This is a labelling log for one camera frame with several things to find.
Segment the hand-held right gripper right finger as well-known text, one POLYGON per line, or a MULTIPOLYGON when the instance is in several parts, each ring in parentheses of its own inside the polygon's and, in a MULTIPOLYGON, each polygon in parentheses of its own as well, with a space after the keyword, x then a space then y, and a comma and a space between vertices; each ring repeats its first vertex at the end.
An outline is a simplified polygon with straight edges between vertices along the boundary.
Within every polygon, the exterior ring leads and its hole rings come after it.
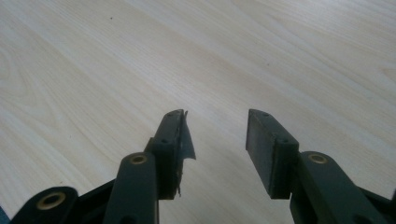
POLYGON ((388 224, 386 201, 360 189, 330 156, 301 152, 270 114, 250 109, 246 150, 273 200, 288 200, 295 224, 388 224))

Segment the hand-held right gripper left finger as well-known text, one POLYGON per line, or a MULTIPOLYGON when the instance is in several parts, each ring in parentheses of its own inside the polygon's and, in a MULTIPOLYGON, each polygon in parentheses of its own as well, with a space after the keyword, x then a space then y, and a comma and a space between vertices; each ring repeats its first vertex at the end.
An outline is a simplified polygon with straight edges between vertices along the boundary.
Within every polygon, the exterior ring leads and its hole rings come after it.
POLYGON ((145 149, 122 159, 103 224, 159 224, 159 201, 179 193, 183 161, 194 157, 187 112, 166 113, 145 149))

